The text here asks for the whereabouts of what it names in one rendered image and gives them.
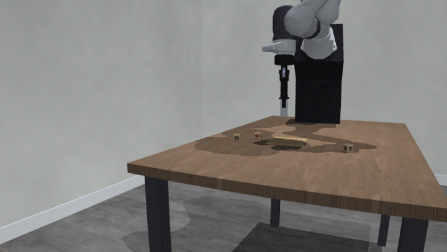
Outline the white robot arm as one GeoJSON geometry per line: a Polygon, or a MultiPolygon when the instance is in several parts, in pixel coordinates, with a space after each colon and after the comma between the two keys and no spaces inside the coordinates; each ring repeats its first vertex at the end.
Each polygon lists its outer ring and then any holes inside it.
{"type": "Polygon", "coordinates": [[[296,52],[296,38],[304,39],[300,49],[313,59],[324,59],[337,50],[329,25],[338,19],[341,0],[300,1],[294,7],[286,5],[274,11],[273,42],[263,46],[262,51],[292,55],[296,52]]]}

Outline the tan flat mat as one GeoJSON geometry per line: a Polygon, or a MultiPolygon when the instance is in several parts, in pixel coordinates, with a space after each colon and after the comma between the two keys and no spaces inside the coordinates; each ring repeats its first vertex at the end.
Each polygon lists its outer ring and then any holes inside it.
{"type": "Polygon", "coordinates": [[[273,137],[266,144],[304,146],[308,138],[273,137]]]}

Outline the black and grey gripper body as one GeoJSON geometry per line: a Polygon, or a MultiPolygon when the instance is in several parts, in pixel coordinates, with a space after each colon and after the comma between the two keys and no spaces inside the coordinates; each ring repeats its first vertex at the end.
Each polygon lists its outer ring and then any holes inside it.
{"type": "Polygon", "coordinates": [[[294,64],[294,55],[275,55],[274,56],[274,64],[275,65],[281,65],[281,71],[282,68],[285,68],[285,71],[287,71],[286,69],[286,65],[293,65],[294,64]]]}

